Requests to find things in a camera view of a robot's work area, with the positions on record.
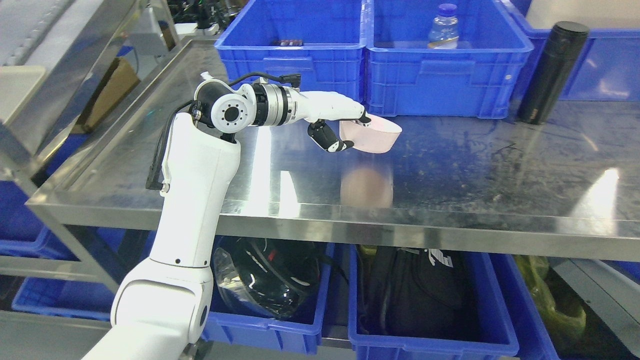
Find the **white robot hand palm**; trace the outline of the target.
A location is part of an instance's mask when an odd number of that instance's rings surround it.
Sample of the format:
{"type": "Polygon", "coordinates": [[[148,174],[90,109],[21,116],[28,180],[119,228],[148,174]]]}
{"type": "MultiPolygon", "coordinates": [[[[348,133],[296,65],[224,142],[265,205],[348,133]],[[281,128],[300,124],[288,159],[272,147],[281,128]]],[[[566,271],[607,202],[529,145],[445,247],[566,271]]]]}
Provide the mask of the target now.
{"type": "Polygon", "coordinates": [[[335,91],[293,91],[292,100],[295,119],[309,123],[359,120],[366,115],[361,103],[335,91]]]}

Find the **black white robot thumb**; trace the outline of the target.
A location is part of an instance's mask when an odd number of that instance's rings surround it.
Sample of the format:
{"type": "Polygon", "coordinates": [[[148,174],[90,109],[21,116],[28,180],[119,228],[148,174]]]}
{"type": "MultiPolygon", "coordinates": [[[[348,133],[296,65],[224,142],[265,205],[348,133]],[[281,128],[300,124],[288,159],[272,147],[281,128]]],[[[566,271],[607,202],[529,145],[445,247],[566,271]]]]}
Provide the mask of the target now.
{"type": "Polygon", "coordinates": [[[313,123],[309,123],[307,127],[307,135],[315,142],[316,145],[328,153],[349,150],[355,145],[351,140],[340,139],[334,130],[327,125],[326,121],[315,121],[313,123]]]}

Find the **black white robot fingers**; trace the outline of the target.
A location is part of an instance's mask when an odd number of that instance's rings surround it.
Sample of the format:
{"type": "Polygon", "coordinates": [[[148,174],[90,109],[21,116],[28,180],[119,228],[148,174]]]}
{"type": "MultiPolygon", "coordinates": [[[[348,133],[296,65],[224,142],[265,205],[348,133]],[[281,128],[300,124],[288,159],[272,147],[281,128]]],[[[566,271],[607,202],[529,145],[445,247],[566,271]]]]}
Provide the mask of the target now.
{"type": "Polygon", "coordinates": [[[361,116],[358,118],[358,121],[362,125],[369,125],[371,123],[371,119],[366,111],[362,112],[361,116]]]}

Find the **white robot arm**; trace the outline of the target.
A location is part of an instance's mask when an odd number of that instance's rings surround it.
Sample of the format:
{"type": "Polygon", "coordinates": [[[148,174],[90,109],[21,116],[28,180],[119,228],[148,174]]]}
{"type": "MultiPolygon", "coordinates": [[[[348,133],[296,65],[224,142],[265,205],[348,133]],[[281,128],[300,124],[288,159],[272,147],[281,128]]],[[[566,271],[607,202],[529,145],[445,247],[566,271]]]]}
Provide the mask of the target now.
{"type": "Polygon", "coordinates": [[[206,71],[192,100],[165,123],[146,188],[164,198],[150,255],[125,276],[110,310],[110,330],[85,360],[176,360],[201,338],[214,292],[211,254],[227,189],[240,164],[238,132],[249,126],[309,123],[309,135],[333,153],[354,146],[327,121],[368,125],[365,107],[335,91],[300,91],[300,74],[233,82],[206,71]]]}

